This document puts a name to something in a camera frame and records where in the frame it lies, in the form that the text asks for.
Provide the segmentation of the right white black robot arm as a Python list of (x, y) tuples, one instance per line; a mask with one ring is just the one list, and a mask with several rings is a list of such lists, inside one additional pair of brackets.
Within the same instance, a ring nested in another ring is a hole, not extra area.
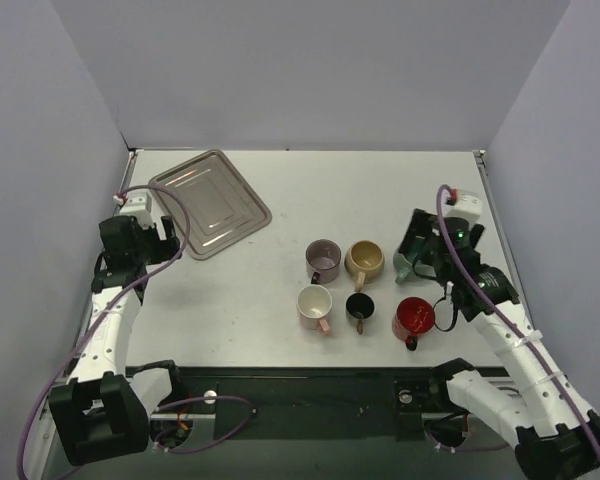
[(486, 340), (513, 381), (512, 398), (457, 358), (431, 370), (426, 394), (439, 408), (478, 417), (514, 450), (528, 479), (577, 479), (600, 470), (600, 414), (550, 358), (506, 275), (481, 260), (480, 224), (413, 211), (399, 246), (430, 269), (460, 315)]

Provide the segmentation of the pink faceted mug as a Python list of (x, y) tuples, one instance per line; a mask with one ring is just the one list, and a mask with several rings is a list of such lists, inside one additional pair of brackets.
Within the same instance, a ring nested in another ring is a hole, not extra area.
[(316, 330), (326, 336), (331, 334), (329, 315), (332, 307), (331, 294), (324, 286), (318, 284), (303, 288), (296, 299), (300, 325), (304, 329)]

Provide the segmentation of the red mug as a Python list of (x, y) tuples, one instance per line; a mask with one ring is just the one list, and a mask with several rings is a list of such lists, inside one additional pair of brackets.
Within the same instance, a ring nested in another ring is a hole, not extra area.
[(415, 351), (419, 338), (434, 328), (435, 313), (433, 306), (419, 297), (402, 300), (394, 313), (391, 328), (394, 336), (408, 351)]

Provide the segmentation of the beige tan mug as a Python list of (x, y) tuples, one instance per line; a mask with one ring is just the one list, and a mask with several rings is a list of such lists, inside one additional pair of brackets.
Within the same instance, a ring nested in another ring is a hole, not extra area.
[(384, 267), (385, 256), (382, 249), (369, 240), (354, 243), (345, 256), (345, 269), (354, 282), (356, 293), (360, 293), (366, 284), (375, 281)]

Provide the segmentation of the green teal mug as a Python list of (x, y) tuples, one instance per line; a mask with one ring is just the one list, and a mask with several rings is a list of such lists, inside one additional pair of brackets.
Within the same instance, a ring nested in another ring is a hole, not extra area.
[(418, 248), (412, 248), (408, 253), (401, 253), (398, 249), (393, 254), (393, 266), (395, 269), (394, 282), (398, 285), (405, 283), (407, 280), (415, 279), (416, 277), (430, 276), (433, 270), (430, 266), (419, 262), (416, 266), (413, 265)]

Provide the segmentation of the mauve purple mug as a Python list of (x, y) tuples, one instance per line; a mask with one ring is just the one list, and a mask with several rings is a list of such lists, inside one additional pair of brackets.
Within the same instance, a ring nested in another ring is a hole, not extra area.
[(328, 239), (311, 242), (305, 251), (307, 275), (312, 284), (325, 285), (337, 279), (340, 273), (342, 252)]

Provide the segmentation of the small black mug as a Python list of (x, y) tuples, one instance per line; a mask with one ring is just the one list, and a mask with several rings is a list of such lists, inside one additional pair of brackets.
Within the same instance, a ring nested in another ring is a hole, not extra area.
[(369, 295), (357, 292), (347, 298), (345, 313), (350, 324), (356, 328), (356, 332), (363, 335), (365, 322), (375, 313), (375, 303)]

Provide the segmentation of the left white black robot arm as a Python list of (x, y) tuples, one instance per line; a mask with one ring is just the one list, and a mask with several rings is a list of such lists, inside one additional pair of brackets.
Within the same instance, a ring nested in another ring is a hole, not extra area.
[(48, 402), (73, 466), (139, 453), (149, 440), (149, 416), (172, 412), (186, 397), (184, 384), (165, 367), (126, 376), (134, 321), (144, 301), (148, 267), (163, 268), (182, 255), (171, 217), (159, 224), (131, 215), (102, 221), (103, 245), (91, 282), (91, 320), (66, 384)]

